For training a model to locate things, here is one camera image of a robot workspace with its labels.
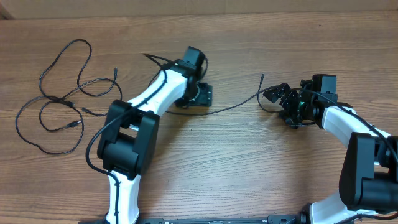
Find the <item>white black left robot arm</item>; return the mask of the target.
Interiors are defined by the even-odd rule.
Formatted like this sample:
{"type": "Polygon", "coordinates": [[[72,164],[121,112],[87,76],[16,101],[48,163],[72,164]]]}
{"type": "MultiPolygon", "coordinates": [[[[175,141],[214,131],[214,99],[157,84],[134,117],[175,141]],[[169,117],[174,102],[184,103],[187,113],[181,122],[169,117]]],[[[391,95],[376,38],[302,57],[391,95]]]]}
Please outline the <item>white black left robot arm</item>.
{"type": "Polygon", "coordinates": [[[160,117],[171,105],[211,106],[212,87],[201,82],[207,64],[201,50],[188,47],[183,58],[161,65],[156,81],[139,96],[111,103],[97,149],[110,183],[104,223],[137,222],[139,183],[154,155],[160,117]]]}

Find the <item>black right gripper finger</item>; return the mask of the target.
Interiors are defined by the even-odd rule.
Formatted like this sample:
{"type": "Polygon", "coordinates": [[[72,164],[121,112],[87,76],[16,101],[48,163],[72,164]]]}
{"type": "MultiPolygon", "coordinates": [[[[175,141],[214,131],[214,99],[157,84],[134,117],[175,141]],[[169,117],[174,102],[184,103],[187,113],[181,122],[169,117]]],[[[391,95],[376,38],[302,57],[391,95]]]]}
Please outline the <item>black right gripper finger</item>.
{"type": "Polygon", "coordinates": [[[281,99],[286,93],[291,90],[287,83],[281,83],[263,93],[270,102],[275,103],[278,99],[281,99]]]}
{"type": "Polygon", "coordinates": [[[280,105],[289,115],[298,115],[300,95],[296,90],[289,90],[280,99],[280,105]]]}

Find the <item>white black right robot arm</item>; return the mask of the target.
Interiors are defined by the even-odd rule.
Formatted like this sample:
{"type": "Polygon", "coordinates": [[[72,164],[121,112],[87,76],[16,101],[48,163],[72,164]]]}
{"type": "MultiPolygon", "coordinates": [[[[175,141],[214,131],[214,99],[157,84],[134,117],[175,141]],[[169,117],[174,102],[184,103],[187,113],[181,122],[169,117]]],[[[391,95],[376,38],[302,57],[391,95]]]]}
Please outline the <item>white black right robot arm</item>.
{"type": "Polygon", "coordinates": [[[259,89],[278,102],[279,118],[293,129],[317,125],[346,147],[338,191],[297,215],[267,217],[272,223],[354,223],[397,218],[397,136],[377,129],[339,102],[336,76],[315,74],[300,88],[286,83],[259,89]]]}

